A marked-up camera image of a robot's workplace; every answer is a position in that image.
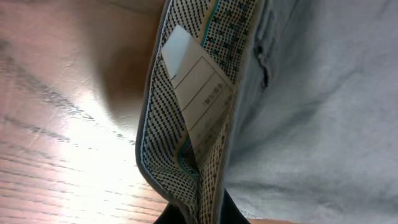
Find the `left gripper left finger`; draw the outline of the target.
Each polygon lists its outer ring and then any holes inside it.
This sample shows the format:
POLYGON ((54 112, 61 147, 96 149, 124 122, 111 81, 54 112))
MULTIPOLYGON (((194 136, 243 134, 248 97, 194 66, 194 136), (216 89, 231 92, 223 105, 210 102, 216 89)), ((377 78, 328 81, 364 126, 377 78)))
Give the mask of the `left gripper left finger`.
POLYGON ((186 221, 180 209, 169 203, 154 224, 186 224, 186 221))

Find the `grey shorts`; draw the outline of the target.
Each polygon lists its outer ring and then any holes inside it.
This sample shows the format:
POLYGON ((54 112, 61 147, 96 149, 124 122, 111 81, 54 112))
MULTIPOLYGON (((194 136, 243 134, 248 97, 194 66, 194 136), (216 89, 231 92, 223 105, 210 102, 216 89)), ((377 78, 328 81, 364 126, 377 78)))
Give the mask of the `grey shorts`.
POLYGON ((186 223, 396 223, 397 2, 166 1, 136 163, 186 223))

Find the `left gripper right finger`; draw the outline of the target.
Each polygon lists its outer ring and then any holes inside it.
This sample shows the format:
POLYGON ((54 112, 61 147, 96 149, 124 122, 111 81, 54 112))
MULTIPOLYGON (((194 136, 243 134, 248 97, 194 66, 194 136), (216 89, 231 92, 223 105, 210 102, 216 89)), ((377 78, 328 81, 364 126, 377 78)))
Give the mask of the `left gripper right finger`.
POLYGON ((221 207, 220 224, 250 224, 225 190, 221 207))

